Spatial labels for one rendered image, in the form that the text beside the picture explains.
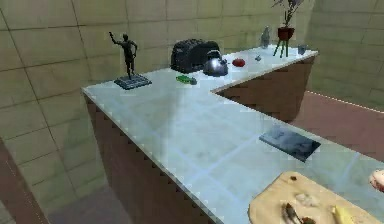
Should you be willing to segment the shiny grey kettle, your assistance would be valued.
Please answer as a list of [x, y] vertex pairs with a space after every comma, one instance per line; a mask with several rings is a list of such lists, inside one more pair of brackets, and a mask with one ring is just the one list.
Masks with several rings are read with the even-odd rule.
[[222, 58], [219, 50], [210, 50], [207, 52], [207, 61], [204, 64], [203, 73], [214, 77], [228, 74], [227, 60]]

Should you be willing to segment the white and red round object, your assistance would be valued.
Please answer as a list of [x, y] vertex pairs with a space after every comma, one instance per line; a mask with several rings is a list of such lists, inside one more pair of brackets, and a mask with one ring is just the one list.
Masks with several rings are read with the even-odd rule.
[[369, 176], [369, 183], [376, 190], [384, 193], [384, 170], [375, 170]]

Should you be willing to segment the light sushi board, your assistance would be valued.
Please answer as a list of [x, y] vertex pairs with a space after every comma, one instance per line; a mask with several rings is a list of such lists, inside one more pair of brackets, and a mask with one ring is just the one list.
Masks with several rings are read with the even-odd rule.
[[250, 224], [294, 224], [283, 216], [286, 203], [300, 218], [310, 218], [315, 224], [339, 224], [332, 212], [334, 206], [346, 209], [353, 224], [384, 224], [359, 206], [294, 171], [281, 173], [250, 202]]

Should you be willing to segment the clear glass bottle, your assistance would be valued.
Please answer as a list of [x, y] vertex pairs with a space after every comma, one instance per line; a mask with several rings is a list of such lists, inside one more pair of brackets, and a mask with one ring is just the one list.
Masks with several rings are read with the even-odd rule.
[[260, 38], [261, 47], [266, 49], [270, 43], [270, 28], [266, 26]]

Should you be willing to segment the green toy car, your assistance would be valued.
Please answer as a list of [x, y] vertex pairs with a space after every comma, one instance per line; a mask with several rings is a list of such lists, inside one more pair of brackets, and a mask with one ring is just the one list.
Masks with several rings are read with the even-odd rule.
[[189, 76], [186, 76], [186, 75], [177, 76], [176, 80], [181, 82], [181, 83], [184, 83], [184, 84], [191, 84], [191, 85], [196, 85], [197, 84], [197, 80], [195, 78], [189, 77]]

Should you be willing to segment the brown L-shaped kitchen counter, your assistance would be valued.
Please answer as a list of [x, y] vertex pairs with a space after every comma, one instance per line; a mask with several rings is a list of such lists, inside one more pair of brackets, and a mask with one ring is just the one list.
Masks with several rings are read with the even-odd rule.
[[[246, 61], [224, 77], [194, 73], [197, 84], [176, 80], [176, 72], [148, 73], [151, 85], [125, 91], [112, 81], [85, 88], [85, 95], [131, 137], [150, 159], [226, 224], [241, 224], [241, 208], [281, 173], [298, 172], [384, 223], [384, 195], [367, 179], [354, 182], [347, 165], [360, 155], [328, 140], [305, 162], [261, 141], [273, 126], [290, 125], [219, 96], [219, 91], [314, 57], [313, 51], [285, 57], [270, 49], [241, 52]], [[255, 58], [260, 55], [261, 61]]]

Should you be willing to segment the black bread box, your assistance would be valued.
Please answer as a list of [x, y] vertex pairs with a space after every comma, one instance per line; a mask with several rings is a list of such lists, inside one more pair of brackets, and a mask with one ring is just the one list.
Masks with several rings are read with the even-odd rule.
[[170, 68], [184, 73], [202, 70], [210, 50], [218, 50], [215, 41], [186, 39], [177, 42], [172, 49]]

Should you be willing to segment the potted plant on green stand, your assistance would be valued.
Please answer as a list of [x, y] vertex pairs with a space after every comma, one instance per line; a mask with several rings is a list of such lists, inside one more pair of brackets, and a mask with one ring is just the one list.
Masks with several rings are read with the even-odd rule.
[[295, 32], [295, 29], [290, 26], [290, 22], [303, 1], [304, 0], [273, 0], [274, 4], [272, 7], [279, 5], [284, 8], [284, 22], [283, 25], [277, 29], [278, 43], [273, 55], [276, 55], [277, 50], [281, 49], [280, 57], [288, 56], [289, 40]]

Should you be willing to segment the dark human figure statue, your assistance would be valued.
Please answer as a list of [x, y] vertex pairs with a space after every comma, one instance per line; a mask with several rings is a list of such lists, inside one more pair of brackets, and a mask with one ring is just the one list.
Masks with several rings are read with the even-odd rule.
[[126, 65], [126, 75], [117, 78], [114, 83], [124, 90], [131, 90], [142, 86], [150, 85], [151, 81], [136, 73], [135, 58], [137, 56], [138, 45], [129, 39], [127, 34], [123, 35], [122, 41], [117, 41], [112, 32], [109, 33], [111, 41], [119, 45], [124, 52], [124, 61]]

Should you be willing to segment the dark grey book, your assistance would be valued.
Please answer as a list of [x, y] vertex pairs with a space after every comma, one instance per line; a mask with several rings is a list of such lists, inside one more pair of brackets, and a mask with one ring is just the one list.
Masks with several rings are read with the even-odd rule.
[[262, 134], [259, 139], [301, 162], [305, 162], [320, 146], [319, 142], [278, 125]]

